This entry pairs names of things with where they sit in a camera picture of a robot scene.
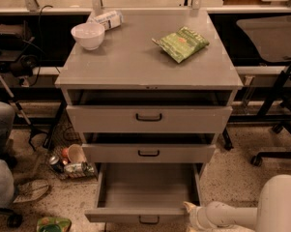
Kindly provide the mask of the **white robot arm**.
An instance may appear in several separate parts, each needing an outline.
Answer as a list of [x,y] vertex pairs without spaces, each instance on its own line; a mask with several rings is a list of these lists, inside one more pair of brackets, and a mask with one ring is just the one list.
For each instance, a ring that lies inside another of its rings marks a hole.
[[232,207],[213,201],[184,206],[196,231],[230,228],[234,225],[254,232],[291,232],[291,175],[277,175],[262,188],[257,207]]

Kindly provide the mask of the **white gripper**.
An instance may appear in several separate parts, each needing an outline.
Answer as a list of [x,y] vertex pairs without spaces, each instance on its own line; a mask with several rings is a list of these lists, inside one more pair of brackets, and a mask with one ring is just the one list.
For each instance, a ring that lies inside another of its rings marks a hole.
[[213,211],[207,207],[199,207],[185,201],[184,206],[189,213],[189,221],[193,228],[201,231],[214,229]]

